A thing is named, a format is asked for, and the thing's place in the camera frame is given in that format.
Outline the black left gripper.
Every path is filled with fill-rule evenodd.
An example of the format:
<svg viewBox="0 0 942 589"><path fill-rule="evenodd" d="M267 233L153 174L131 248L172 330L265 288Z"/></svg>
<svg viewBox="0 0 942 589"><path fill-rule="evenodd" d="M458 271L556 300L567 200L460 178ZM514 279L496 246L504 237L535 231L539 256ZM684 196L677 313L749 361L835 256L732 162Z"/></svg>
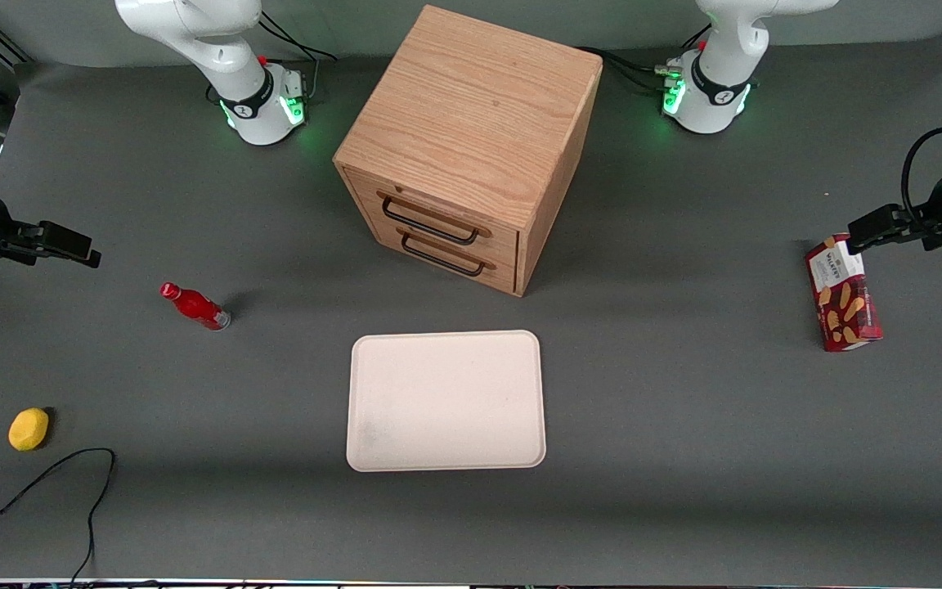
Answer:
<svg viewBox="0 0 942 589"><path fill-rule="evenodd" d="M883 245L901 245L920 240L923 249L942 247L942 178L932 187L930 198L921 205L921 231L911 209L904 206L880 206L849 224L852 254Z"/></svg>

